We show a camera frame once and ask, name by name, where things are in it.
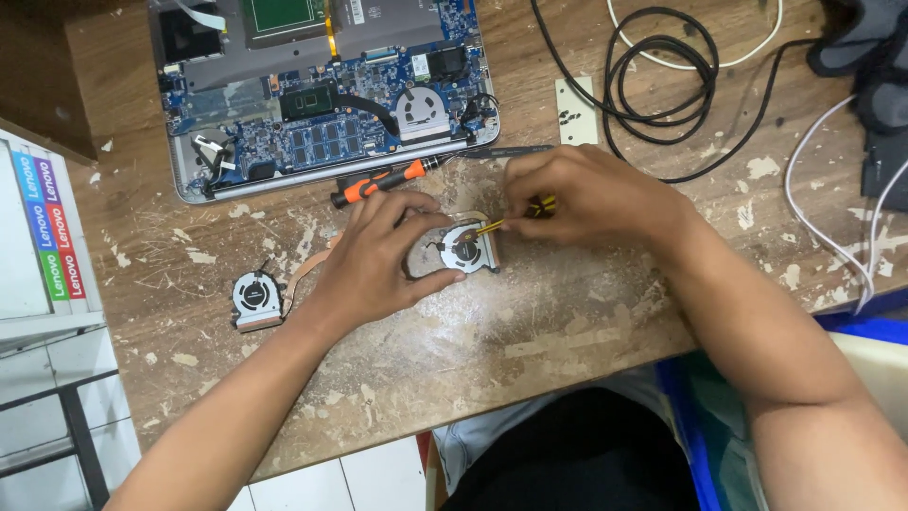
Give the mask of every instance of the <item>hand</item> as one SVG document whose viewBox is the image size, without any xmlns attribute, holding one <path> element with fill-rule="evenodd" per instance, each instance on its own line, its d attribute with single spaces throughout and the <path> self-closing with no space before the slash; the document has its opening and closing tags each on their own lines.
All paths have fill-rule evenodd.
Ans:
<svg viewBox="0 0 908 511">
<path fill-rule="evenodd" d="M 549 219 L 522 218 L 535 196 L 554 195 Z M 562 145 L 513 158 L 505 170 L 508 220 L 502 230 L 566 245 L 601 245 L 627 237 L 657 250 L 696 210 L 674 188 L 594 145 Z"/>
<path fill-rule="evenodd" d="M 466 274 L 453 269 L 419 280 L 404 274 L 403 260 L 413 244 L 430 229 L 453 223 L 438 210 L 438 201 L 419 192 L 374 192 L 356 203 L 301 309 L 315 308 L 310 318 L 328 322 L 341 338 L 463 281 Z"/>
</svg>

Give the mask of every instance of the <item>white tile floor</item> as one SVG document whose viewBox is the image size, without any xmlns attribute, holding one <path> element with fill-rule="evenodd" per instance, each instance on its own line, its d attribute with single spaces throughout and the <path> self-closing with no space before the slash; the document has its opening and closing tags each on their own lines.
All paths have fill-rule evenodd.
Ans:
<svg viewBox="0 0 908 511">
<path fill-rule="evenodd" d="M 0 404 L 116 368 L 106 328 L 48 345 L 0 353 Z M 119 376 L 79 389 L 107 486 L 139 461 Z M 0 469 L 67 448 L 59 400 L 0 412 Z M 414 437 L 246 486 L 229 511 L 421 511 L 425 478 Z M 0 479 L 0 510 L 84 511 L 89 500 L 74 457 Z"/>
</svg>

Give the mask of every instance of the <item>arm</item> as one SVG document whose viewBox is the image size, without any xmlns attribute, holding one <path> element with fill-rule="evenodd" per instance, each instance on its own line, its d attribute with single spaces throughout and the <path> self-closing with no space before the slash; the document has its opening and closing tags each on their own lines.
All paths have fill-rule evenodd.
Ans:
<svg viewBox="0 0 908 511">
<path fill-rule="evenodd" d="M 656 258 L 697 340 L 741 393 L 774 511 L 908 508 L 908 447 L 833 341 L 674 188 L 594 146 L 508 163 L 503 227 L 565 244 L 620 237 Z M 519 218 L 555 194 L 550 220 Z"/>
<path fill-rule="evenodd" d="M 451 223 L 416 208 L 435 212 L 439 204 L 416 192 L 376 192 L 356 204 L 311 295 L 164 433 L 105 509 L 226 509 L 335 343 L 358 326 L 462 281 L 466 276 L 458 270 L 405 278 L 401 264 L 413 243 Z"/>
</svg>

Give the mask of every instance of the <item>wooden table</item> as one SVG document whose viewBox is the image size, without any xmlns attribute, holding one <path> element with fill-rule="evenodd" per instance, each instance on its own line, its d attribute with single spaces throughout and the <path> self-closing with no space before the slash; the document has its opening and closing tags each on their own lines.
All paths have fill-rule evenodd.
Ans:
<svg viewBox="0 0 908 511">
<path fill-rule="evenodd" d="M 631 4 L 617 1 L 619 18 L 634 9 Z M 702 21 L 725 60 L 749 51 L 775 20 L 772 3 L 761 7 L 765 2 L 757 0 L 659 4 Z M 770 47 L 819 35 L 819 2 L 792 0 L 785 7 L 784 26 Z M 502 106 L 499 143 L 555 144 L 553 81 L 560 75 L 528 2 L 484 1 L 477 10 Z M 612 32 L 604 2 L 548 1 L 542 10 L 567 66 L 594 76 L 599 90 Z M 270 269 L 286 278 L 324 247 L 347 214 L 330 207 L 330 183 L 228 204 L 183 204 L 173 190 L 144 7 L 79 20 L 67 32 L 96 145 L 113 141 L 96 167 L 73 165 L 71 172 L 123 385 L 147 449 L 269 335 L 240 335 L 229 325 L 232 281 L 269 255 Z M 684 36 L 680 24 L 666 19 L 648 19 L 628 31 L 634 40 L 655 33 Z M 627 89 L 642 108 L 668 109 L 698 86 L 693 73 L 642 58 L 635 64 Z M 706 125 L 684 145 L 654 147 L 620 131 L 618 143 L 648 172 L 686 174 L 731 147 L 750 126 L 767 72 L 763 58 L 724 70 Z M 804 49 L 790 51 L 750 144 L 712 175 L 679 187 L 733 247 L 811 312 L 855 299 L 859 285 L 795 222 L 782 198 L 779 167 L 850 85 L 849 79 L 815 77 Z M 868 207 L 859 196 L 862 146 L 863 130 L 854 118 L 836 115 L 804 152 L 794 178 L 803 209 L 843 245 L 864 239 L 868 225 L 858 218 Z M 504 206 L 503 164 L 458 161 L 413 187 L 437 196 L 447 212 L 478 209 L 494 217 Z M 883 225 L 878 286 L 886 291 L 908 285 L 908 220 L 887 214 Z M 500 247 L 506 265 L 500 275 L 470 276 L 338 344 L 254 479 L 695 347 L 651 258 L 639 248 L 587 251 L 510 237 L 501 238 Z M 305 281 L 304 292 L 313 280 Z"/>
</svg>

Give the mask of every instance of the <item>laptop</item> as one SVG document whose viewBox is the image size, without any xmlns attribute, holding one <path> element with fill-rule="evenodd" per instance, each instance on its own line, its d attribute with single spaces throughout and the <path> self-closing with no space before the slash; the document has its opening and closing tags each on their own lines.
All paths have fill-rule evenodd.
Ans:
<svg viewBox="0 0 908 511">
<path fill-rule="evenodd" d="M 188 203 L 493 144 L 473 0 L 149 0 Z"/>
</svg>

